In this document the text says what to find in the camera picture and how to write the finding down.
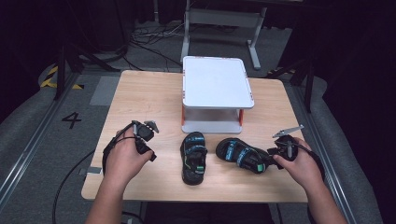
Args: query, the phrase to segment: sandal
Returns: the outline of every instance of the sandal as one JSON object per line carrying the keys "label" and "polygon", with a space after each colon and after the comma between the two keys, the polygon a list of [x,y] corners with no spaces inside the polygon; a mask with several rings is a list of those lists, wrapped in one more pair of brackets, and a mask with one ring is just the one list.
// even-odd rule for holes
{"label": "sandal", "polygon": [[252,147],[239,138],[222,140],[216,147],[216,155],[224,161],[236,161],[239,167],[255,174],[264,172],[271,164],[266,151]]}
{"label": "sandal", "polygon": [[180,147],[183,162],[181,176],[184,183],[199,185],[204,181],[206,153],[205,139],[201,133],[190,133],[184,138]]}

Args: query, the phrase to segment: person's lap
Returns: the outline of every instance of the person's lap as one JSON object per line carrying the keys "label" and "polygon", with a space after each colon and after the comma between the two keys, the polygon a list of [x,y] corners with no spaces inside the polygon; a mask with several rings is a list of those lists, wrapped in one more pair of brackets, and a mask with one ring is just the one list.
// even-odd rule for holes
{"label": "person's lap", "polygon": [[272,224],[266,203],[148,203],[146,224]]}

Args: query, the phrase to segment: white platform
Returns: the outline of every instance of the white platform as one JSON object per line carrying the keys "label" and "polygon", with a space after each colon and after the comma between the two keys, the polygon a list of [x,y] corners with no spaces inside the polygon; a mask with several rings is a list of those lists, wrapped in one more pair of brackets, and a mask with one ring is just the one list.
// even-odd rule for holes
{"label": "white platform", "polygon": [[241,133],[243,110],[254,106],[245,66],[240,59],[183,59],[185,133]]}

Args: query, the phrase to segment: yellow and black tape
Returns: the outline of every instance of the yellow and black tape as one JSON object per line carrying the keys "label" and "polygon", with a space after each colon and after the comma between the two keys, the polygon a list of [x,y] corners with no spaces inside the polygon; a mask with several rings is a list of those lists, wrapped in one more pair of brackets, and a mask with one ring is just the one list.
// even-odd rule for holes
{"label": "yellow and black tape", "polygon": [[[58,66],[55,64],[55,65],[53,65],[51,70],[49,70],[49,73],[47,74],[46,79],[44,79],[44,81],[41,83],[40,87],[57,88],[58,85],[56,83],[50,82],[57,71],[58,71]],[[73,89],[74,90],[83,90],[84,85],[75,84],[75,85],[73,85]]]}

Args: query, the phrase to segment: wooden tabletop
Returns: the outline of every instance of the wooden tabletop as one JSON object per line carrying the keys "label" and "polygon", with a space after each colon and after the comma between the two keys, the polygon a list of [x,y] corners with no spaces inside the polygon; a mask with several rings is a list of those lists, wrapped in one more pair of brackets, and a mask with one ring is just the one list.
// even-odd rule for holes
{"label": "wooden tabletop", "polygon": [[[205,134],[206,170],[198,186],[181,179],[180,145],[187,135],[181,130],[182,74],[124,71],[94,153],[91,167],[102,167],[103,149],[118,130],[133,119],[154,119],[160,133],[148,142],[157,159],[148,162],[129,183],[124,200],[168,202],[250,202],[306,203],[303,188],[286,170],[271,166],[256,175],[241,169],[235,162],[220,160],[217,144],[227,137],[238,137],[254,147],[274,147],[272,135],[299,125],[282,82],[250,78],[255,105],[246,110],[240,134]],[[300,131],[293,136],[303,138]],[[82,196],[93,200],[103,179],[101,174],[88,174]]]}

